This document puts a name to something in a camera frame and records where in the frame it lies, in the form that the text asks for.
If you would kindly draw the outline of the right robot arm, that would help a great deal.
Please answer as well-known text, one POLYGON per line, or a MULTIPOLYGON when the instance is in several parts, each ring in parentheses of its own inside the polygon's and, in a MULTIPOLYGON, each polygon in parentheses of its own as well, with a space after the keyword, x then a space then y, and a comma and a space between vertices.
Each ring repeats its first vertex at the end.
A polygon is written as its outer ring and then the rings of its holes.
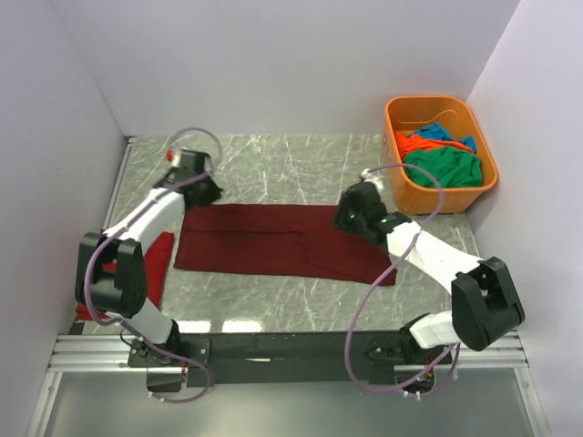
POLYGON ((400 352, 411 363, 451 343, 482 351, 526 319, 503 260, 466 254, 403 213, 388 212, 373 182, 362 180, 342 193, 333 225, 409 262, 450 295, 450 310, 422 315, 401 328, 400 352))

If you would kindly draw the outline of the dark maroon t shirt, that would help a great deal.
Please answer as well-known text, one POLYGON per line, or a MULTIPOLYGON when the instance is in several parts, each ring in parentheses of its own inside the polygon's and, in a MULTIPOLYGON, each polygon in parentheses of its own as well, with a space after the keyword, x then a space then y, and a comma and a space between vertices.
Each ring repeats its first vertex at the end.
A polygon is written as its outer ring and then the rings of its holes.
POLYGON ((336 229, 332 205, 226 204, 186 213, 176 269, 372 284, 391 264, 364 238, 336 229))

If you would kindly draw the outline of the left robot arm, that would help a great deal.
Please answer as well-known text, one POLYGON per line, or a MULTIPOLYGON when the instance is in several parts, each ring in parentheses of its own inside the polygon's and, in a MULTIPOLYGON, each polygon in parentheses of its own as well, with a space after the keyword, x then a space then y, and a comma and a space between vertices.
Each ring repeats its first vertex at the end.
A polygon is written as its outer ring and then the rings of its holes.
POLYGON ((221 196, 205 152, 172 152, 169 171, 119 223, 80 240, 75 299, 102 323, 122 323, 150 344, 149 354, 169 366, 181 357, 178 323, 148 297, 145 254, 165 229, 193 207, 221 196))

